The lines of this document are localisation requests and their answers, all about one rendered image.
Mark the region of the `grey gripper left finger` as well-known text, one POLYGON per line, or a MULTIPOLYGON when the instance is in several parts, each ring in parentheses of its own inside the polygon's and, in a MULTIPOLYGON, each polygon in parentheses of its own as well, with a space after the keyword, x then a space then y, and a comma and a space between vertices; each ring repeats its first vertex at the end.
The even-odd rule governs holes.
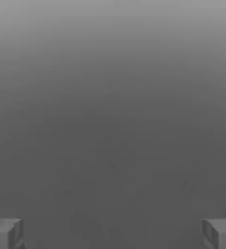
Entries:
POLYGON ((0 249, 25 249, 23 219, 0 218, 0 249))

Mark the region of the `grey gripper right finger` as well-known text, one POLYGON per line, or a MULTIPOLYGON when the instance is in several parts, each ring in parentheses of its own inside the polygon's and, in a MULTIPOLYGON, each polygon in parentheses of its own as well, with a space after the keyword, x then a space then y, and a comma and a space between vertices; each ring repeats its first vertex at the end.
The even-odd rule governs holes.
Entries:
POLYGON ((201 229, 205 249, 226 249, 226 218, 203 219, 201 229))

